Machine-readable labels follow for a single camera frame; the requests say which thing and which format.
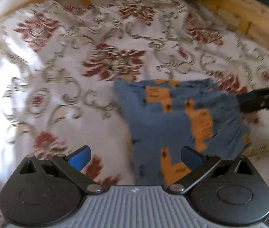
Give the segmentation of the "floral white bedspread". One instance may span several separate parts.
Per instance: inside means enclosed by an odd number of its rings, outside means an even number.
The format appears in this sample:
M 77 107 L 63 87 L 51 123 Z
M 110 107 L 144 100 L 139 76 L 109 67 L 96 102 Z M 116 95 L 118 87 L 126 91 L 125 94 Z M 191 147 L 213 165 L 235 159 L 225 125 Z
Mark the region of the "floral white bedspread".
M 269 88 L 269 50 L 185 0 L 17 9 L 0 19 L 0 191 L 26 155 L 49 160 L 83 145 L 89 178 L 136 184 L 116 79 L 209 79 L 236 96 Z M 240 114 L 251 140 L 241 153 L 269 184 L 269 110 Z

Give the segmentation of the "blue orange patterned pants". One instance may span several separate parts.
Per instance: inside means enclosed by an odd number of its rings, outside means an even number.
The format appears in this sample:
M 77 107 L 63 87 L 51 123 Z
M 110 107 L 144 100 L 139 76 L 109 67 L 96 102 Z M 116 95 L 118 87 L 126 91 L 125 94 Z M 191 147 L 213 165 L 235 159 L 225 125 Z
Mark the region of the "blue orange patterned pants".
M 138 185 L 167 186 L 189 174 L 184 146 L 232 160 L 251 143 L 236 98 L 209 79 L 116 79 L 114 91 L 130 128 Z

